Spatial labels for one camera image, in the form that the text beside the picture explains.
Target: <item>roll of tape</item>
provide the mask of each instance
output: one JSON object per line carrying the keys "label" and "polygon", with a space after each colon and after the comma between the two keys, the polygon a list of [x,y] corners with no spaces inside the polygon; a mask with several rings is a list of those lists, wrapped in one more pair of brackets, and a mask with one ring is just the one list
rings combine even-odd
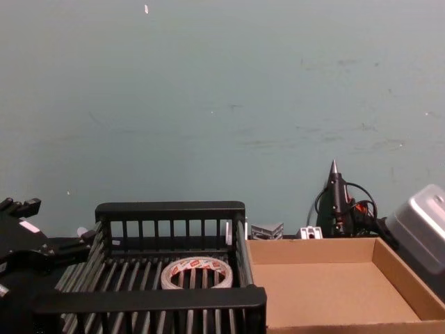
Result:
{"label": "roll of tape", "polygon": [[209,269],[214,270],[224,276],[221,283],[212,288],[231,287],[233,283],[233,273],[230,266],[213,257],[186,257],[170,263],[161,274],[161,286],[163,289],[182,289],[172,283],[172,277],[177,273],[190,269]]}

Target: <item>teal wall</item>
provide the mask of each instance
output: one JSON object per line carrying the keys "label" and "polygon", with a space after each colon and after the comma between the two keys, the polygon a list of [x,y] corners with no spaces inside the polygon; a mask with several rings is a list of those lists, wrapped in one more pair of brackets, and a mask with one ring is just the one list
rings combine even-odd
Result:
{"label": "teal wall", "polygon": [[51,236],[126,200],[292,233],[335,158],[384,215],[445,186],[444,91],[442,0],[1,1],[0,195]]}

